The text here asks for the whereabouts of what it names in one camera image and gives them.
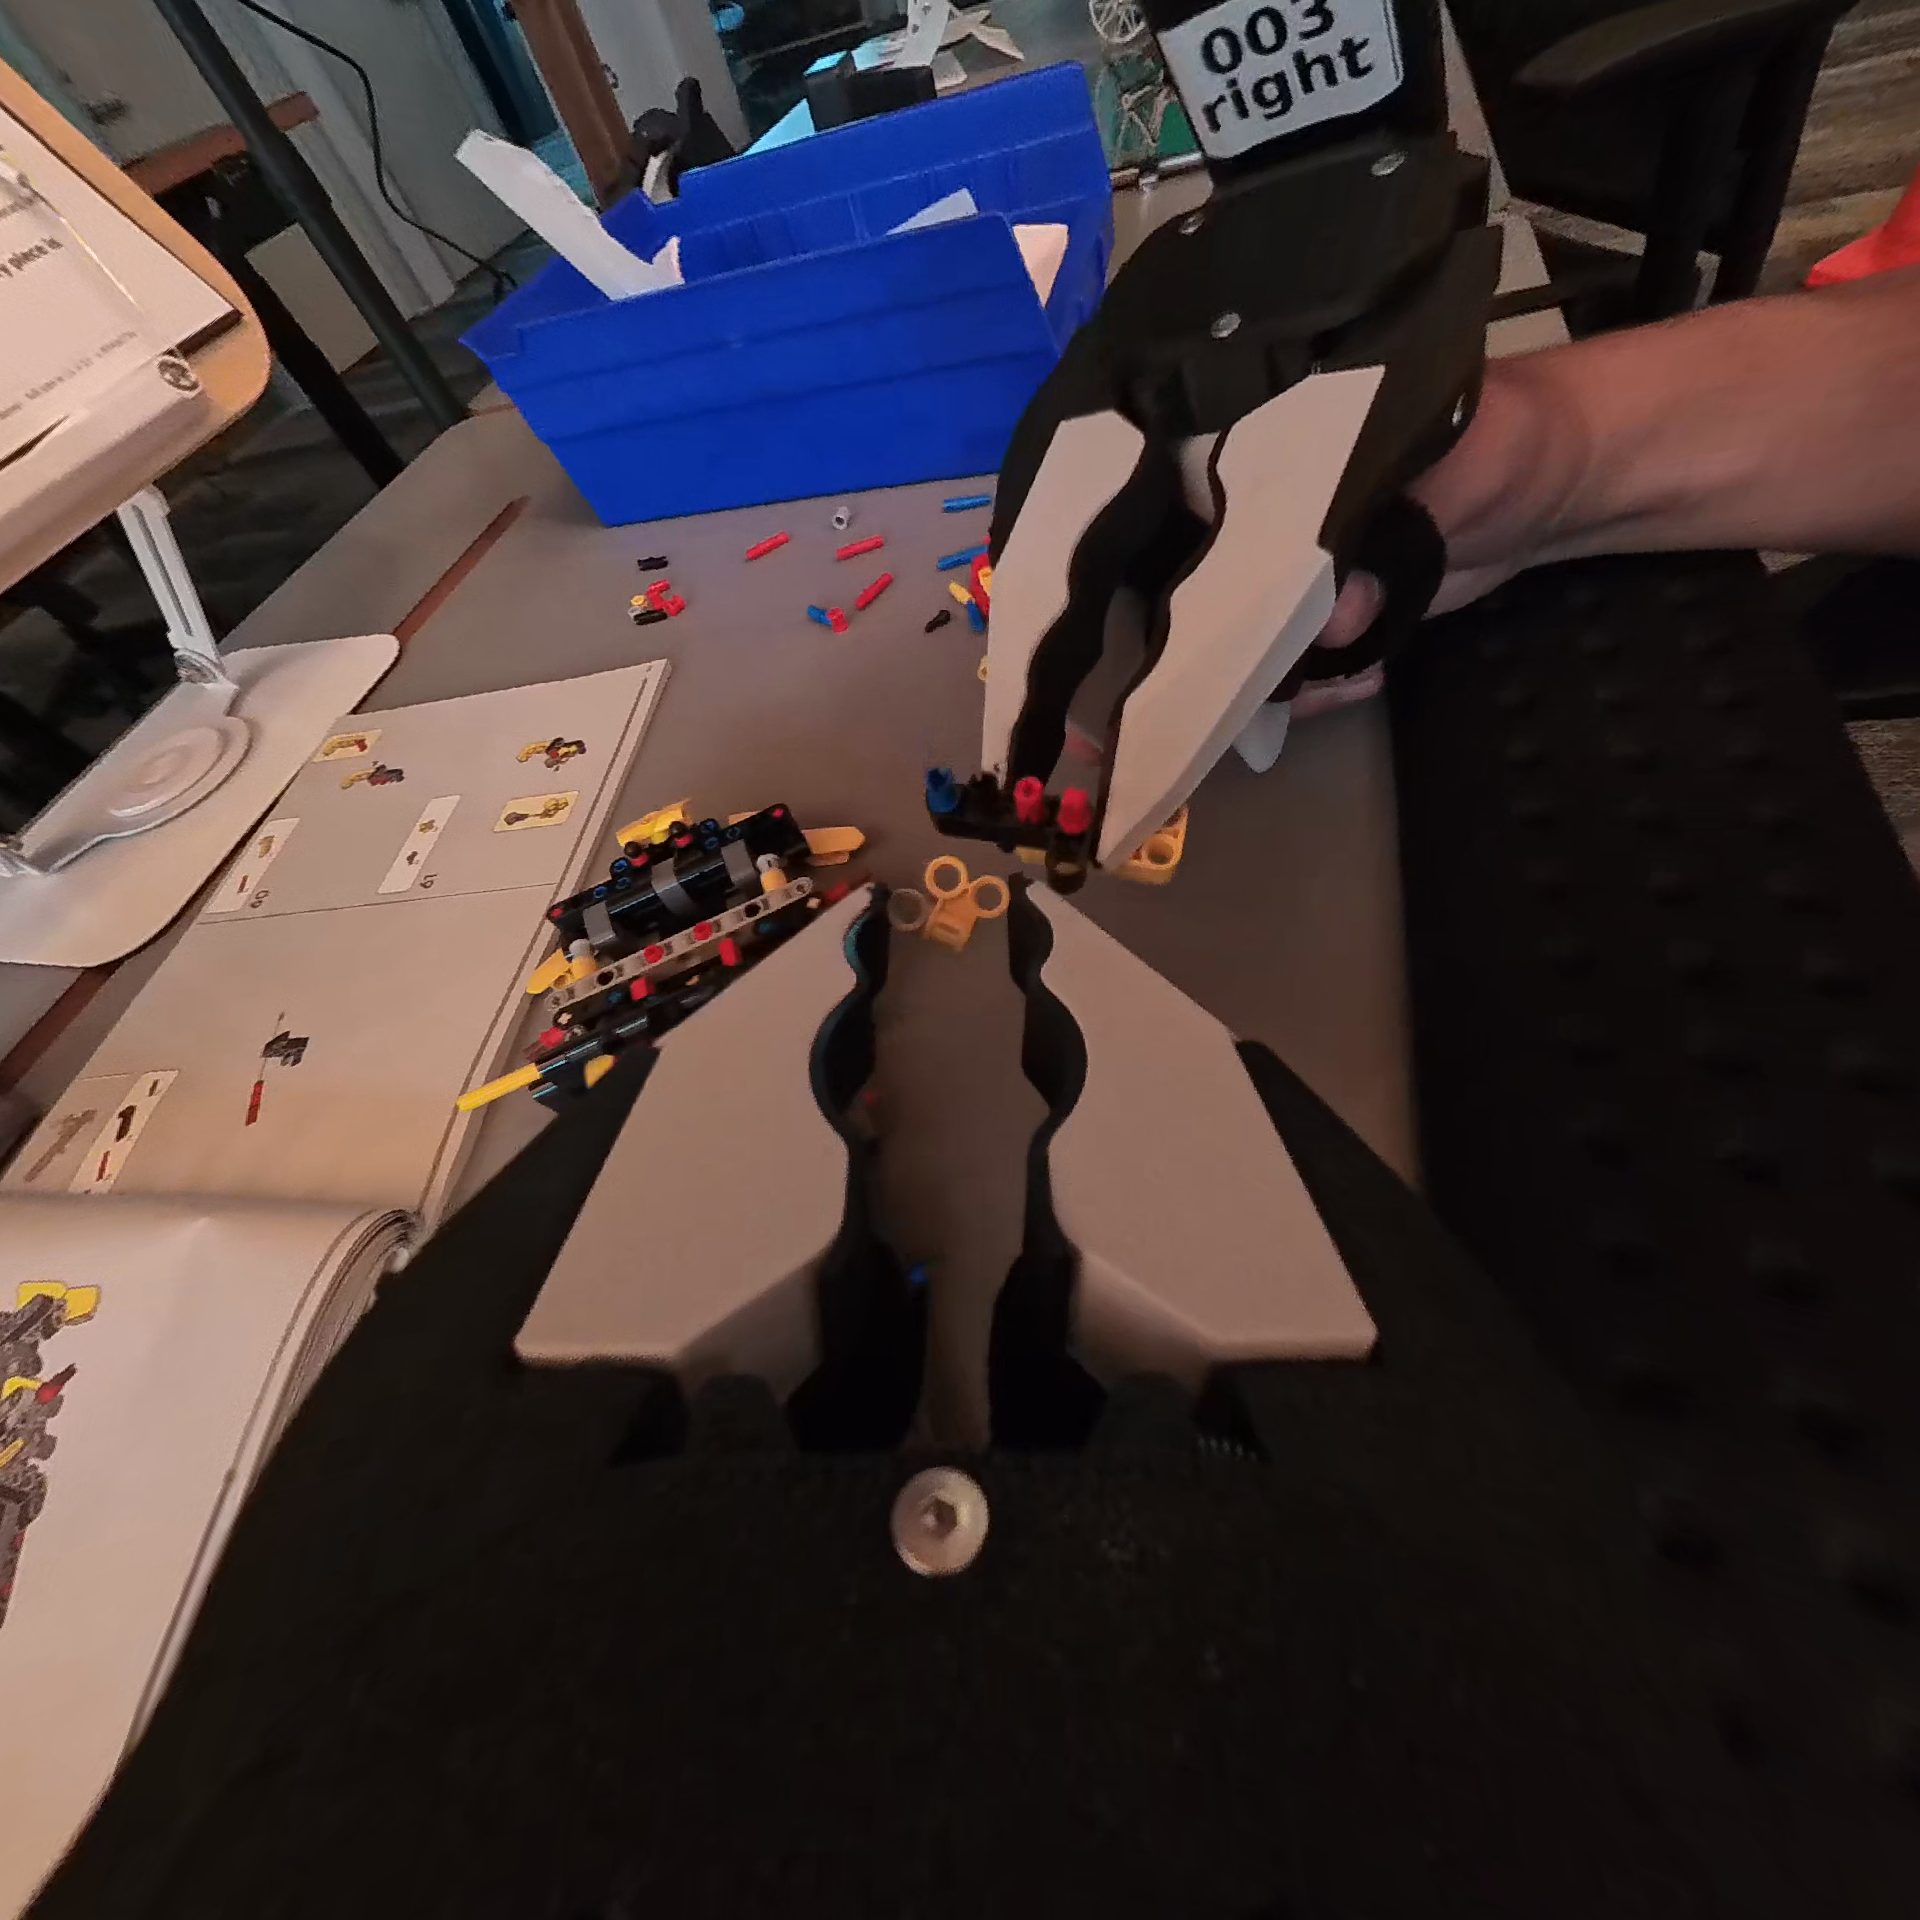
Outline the blue plastic bin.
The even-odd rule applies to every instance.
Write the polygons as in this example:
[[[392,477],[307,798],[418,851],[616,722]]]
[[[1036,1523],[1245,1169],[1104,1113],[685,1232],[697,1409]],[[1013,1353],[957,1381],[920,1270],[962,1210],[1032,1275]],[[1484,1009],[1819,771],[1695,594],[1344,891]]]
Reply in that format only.
[[[600,524],[994,475],[1105,284],[1109,163],[1061,61],[627,192],[682,284],[551,256],[462,347]]]

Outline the person's right forearm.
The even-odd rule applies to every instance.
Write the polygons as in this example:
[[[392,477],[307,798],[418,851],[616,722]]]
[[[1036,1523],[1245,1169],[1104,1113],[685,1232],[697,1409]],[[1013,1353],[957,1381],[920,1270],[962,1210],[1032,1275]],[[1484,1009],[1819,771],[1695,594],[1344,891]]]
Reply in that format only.
[[[1542,357],[1558,558],[1920,551],[1920,281],[1710,304]]]

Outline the lego instruction booklet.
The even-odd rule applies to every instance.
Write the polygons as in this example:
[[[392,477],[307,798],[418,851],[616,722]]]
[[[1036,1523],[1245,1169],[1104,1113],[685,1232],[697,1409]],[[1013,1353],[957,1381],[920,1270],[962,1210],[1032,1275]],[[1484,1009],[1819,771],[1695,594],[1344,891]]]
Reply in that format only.
[[[668,660],[337,722],[4,1169],[0,1900],[137,1743],[239,1507],[466,1159]]]

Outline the person's right hand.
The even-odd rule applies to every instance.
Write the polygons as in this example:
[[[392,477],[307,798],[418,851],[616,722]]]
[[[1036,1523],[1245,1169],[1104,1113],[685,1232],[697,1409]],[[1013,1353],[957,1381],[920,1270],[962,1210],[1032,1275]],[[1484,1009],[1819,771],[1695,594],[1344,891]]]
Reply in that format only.
[[[1410,488],[1443,546],[1425,621],[1467,608],[1534,562],[1581,556],[1605,530],[1594,372],[1581,347],[1484,372],[1475,421]]]

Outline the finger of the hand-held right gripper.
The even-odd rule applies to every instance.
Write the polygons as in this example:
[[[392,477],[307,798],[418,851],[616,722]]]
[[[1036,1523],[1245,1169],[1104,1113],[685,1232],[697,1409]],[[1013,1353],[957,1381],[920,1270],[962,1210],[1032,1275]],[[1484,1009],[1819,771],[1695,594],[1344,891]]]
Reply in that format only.
[[[1231,421],[1209,461],[1211,538],[1154,621],[1158,656],[1120,702],[1093,861],[1121,865],[1237,751],[1267,771],[1274,688],[1332,614],[1325,518],[1385,372],[1325,372]]]
[[[1054,771],[1066,716],[1104,660],[1105,614],[1158,536],[1158,448],[1121,413],[1060,421],[994,556],[980,768]]]

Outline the black metal pole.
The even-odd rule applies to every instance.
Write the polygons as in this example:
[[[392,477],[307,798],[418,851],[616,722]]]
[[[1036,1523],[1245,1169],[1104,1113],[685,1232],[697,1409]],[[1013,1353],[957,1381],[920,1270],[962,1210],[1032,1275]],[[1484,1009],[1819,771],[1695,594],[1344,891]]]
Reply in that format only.
[[[382,347],[392,364],[402,375],[402,384],[409,387],[409,395],[418,400],[433,431],[466,421],[466,407],[453,400],[453,390],[443,384],[429,354],[418,347],[416,328],[407,324],[402,309],[388,295],[382,279],[374,273],[367,255],[353,244],[348,228],[342,224],[322,182],[312,178],[307,157],[290,144],[290,136],[273,123],[273,114],[252,92],[244,69],[235,61],[228,46],[209,25],[201,2],[160,0],[156,12],[179,40],[184,58],[192,61],[209,92],[220,102],[228,123],[243,131],[244,150],[269,178],[273,192],[290,203],[301,235],[312,243],[326,271],[332,273],[342,295],[353,303],[353,309],[363,313],[374,340]]]

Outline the lego car model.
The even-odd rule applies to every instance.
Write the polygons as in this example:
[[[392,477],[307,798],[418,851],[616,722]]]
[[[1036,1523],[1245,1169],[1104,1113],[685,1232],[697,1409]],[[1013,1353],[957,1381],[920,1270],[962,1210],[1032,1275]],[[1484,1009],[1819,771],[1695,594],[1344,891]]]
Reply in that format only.
[[[654,1047],[792,941],[850,882],[821,882],[867,851],[852,823],[804,829],[788,803],[692,815],[685,801],[620,833],[606,873],[549,910],[527,978],[541,1036],[525,1063],[453,1097],[474,1113],[516,1089],[542,1107],[586,1094],[622,1052]]]

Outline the orange traffic cone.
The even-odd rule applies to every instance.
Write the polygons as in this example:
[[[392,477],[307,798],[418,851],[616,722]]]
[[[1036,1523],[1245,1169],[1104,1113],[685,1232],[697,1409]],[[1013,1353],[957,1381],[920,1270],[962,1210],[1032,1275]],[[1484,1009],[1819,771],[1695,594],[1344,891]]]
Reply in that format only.
[[[1901,200],[1887,209],[1887,216],[1875,228],[1819,256],[1808,271],[1802,284],[1808,289],[1854,284],[1878,273],[1917,271],[1917,261],[1920,261],[1920,178],[1909,182],[1909,190],[1901,192]]]

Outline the white stand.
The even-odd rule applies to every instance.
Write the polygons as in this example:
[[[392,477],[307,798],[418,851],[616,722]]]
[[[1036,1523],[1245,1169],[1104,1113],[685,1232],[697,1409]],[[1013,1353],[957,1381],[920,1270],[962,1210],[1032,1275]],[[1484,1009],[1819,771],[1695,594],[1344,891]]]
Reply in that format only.
[[[90,971],[153,941],[397,660],[397,635],[220,651],[156,488],[115,511],[173,686],[4,829],[4,966]]]

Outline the pile of red blue pins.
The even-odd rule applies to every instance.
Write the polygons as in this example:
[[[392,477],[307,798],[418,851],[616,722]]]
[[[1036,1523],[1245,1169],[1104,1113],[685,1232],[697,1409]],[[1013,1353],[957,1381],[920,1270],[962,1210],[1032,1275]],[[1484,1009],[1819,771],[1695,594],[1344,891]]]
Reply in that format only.
[[[856,508],[846,536],[827,528],[839,497]],[[827,489],[765,508],[739,562],[792,580],[792,600],[809,629],[846,635],[890,594],[930,592],[927,631],[946,622],[985,629],[985,518],[994,488],[916,483],[881,489]]]

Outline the white desk lamp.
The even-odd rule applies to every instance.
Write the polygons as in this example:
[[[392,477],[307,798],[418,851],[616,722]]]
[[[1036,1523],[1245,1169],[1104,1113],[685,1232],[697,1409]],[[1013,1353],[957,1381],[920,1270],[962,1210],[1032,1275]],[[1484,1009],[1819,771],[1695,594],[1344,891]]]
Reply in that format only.
[[[881,19],[895,19],[876,36],[852,50],[856,69],[954,69],[962,46],[985,50],[994,61],[1024,64],[1024,46],[994,14],[994,2],[954,0],[897,0]]]

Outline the black perforated chair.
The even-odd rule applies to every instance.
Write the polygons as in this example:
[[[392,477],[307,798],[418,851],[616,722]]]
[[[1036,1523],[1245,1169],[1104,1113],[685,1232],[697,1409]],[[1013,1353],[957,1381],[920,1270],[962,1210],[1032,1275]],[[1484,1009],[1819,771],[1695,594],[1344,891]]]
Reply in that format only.
[[[1791,1916],[1917,1916],[1917,873],[1749,556],[1387,680],[1419,1162],[1627,1467]]]

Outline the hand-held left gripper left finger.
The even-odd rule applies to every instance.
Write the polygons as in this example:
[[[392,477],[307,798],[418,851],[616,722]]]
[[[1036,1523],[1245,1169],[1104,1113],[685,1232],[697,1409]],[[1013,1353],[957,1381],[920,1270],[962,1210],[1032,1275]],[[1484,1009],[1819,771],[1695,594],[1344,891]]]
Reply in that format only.
[[[890,1342],[867,1119],[885,974],[890,891],[856,885],[654,1047],[525,1364],[821,1373]]]

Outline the black mesh chair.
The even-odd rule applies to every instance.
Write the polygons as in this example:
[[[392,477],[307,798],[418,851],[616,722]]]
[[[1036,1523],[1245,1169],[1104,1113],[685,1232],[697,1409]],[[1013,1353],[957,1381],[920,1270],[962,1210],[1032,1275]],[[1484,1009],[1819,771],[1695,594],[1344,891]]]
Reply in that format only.
[[[1573,339],[1755,295],[1847,0],[1456,0],[1517,200],[1644,238],[1545,238]]]

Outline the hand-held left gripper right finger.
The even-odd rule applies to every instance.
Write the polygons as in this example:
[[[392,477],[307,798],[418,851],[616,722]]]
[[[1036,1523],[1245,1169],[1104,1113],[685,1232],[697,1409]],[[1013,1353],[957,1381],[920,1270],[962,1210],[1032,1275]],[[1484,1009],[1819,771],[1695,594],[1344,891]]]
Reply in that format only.
[[[1042,1122],[1001,1303],[1042,1353],[1093,1381],[1371,1357],[1237,1036],[1047,885],[1013,891],[1006,949]]]

